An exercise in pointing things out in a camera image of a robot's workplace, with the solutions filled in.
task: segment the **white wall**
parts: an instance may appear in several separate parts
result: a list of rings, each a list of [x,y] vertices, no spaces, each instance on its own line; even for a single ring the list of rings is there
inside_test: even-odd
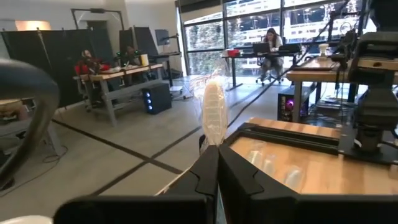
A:
[[[104,0],[1,0],[0,21],[48,21],[53,30],[75,29],[70,9],[91,7],[104,7]],[[79,18],[81,14],[82,12],[77,12],[76,17]],[[86,13],[83,19],[107,20],[107,17]]]
[[[121,11],[124,29],[128,29],[130,27],[127,19],[127,11],[126,4],[124,0],[105,0],[105,9],[107,10],[116,10]],[[119,20],[119,15],[117,13],[107,13],[108,17],[108,34],[111,39],[111,45],[113,49],[113,53],[119,52],[119,31],[122,29],[121,23]]]
[[[174,0],[126,0],[126,9],[129,26],[150,27],[155,43],[156,29],[167,29],[170,35],[177,33],[177,12]],[[166,47],[165,50],[178,51],[177,41],[170,40],[170,47]],[[158,47],[158,51],[161,53],[163,47]],[[181,58],[171,57],[170,65],[181,71]]]

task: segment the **gray floor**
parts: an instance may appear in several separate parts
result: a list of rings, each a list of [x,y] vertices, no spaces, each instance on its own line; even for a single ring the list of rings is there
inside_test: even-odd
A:
[[[187,82],[180,80],[175,84]],[[228,134],[253,116],[276,119],[277,92],[285,86],[283,83],[271,87],[247,108],[230,127]],[[230,91],[228,98],[233,107],[229,119],[235,117],[263,89],[251,83]],[[171,110],[155,116],[145,114],[142,105],[137,103],[132,111],[118,114],[117,128],[110,125],[107,117],[87,113],[83,106],[56,114],[55,119],[179,170],[187,169],[198,159],[198,138],[202,131],[193,132],[200,124],[192,100],[173,101]],[[99,190],[102,195],[154,195],[177,176],[131,153],[60,125],[56,128],[62,144],[68,148],[67,154],[58,164],[45,164],[42,160],[51,152],[37,151],[16,175],[17,188],[0,192],[0,220],[22,215],[52,216],[67,200]],[[182,139],[190,131],[192,134]],[[118,178],[119,181],[112,187],[103,188]]]

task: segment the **black floor tape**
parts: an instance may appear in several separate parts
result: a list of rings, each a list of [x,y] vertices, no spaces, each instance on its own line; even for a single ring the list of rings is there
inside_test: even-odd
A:
[[[247,96],[245,96],[244,98],[240,99],[239,101],[233,103],[230,108],[234,108],[235,106],[239,105],[240,103],[243,103],[244,101],[246,101],[247,99],[249,99],[250,97],[254,96],[260,89],[262,88],[258,88],[257,90],[254,90],[253,92],[251,92],[250,94],[248,94]],[[176,146],[178,143],[184,141],[186,138],[188,138],[189,136],[191,136],[192,134],[195,134],[197,131],[201,130],[201,126],[196,127],[195,129],[191,130],[190,132],[188,132],[187,134],[185,134],[184,136],[180,137],[179,139],[177,139],[176,141],[174,141],[173,143],[169,144],[168,146],[164,147],[163,149],[161,149],[158,153],[155,153],[153,156],[151,157],[147,157],[145,155],[142,155],[136,151],[130,150],[126,147],[120,146],[118,144],[115,144],[111,141],[105,140],[103,138],[100,138],[98,136],[95,136],[93,134],[87,133],[85,131],[82,131],[80,129],[74,128],[72,126],[69,126],[65,123],[62,123],[60,121],[54,120],[53,122],[62,125],[68,129],[71,129],[73,131],[76,131],[80,134],[83,134],[89,138],[95,139],[97,141],[100,141],[104,144],[107,144],[109,146],[115,147],[116,149],[122,150],[123,152],[126,152],[132,156],[136,156],[140,159],[143,160],[143,162],[141,162],[140,164],[136,165],[135,167],[129,169],[128,171],[126,171],[125,173],[119,175],[117,178],[115,178],[114,180],[112,180],[111,182],[107,183],[106,185],[102,186],[101,188],[99,188],[98,190],[96,190],[95,192],[93,192],[91,195],[100,195],[103,192],[107,191],[108,189],[110,189],[111,187],[115,186],[116,184],[118,184],[120,181],[124,180],[126,177],[130,176],[131,174],[135,173],[135,171],[139,170],[141,167],[145,166],[146,164],[153,164],[155,166],[158,166],[160,168],[163,168],[167,171],[170,171],[174,174],[181,174],[183,171],[179,170],[175,167],[169,166],[167,164],[164,164],[163,162],[157,161],[156,158],[158,158],[159,156],[163,155],[164,153],[166,153],[168,150],[170,150],[171,148],[173,148],[174,146]]]

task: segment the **computer tower with blue light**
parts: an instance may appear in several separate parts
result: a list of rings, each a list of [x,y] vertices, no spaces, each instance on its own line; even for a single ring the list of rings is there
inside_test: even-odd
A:
[[[169,84],[160,83],[143,88],[142,95],[149,114],[158,114],[172,107]]]

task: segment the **laptop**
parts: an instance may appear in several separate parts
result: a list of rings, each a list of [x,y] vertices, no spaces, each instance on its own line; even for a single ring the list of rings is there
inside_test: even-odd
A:
[[[253,53],[254,54],[266,54],[271,52],[269,48],[269,43],[256,43],[253,44]]]

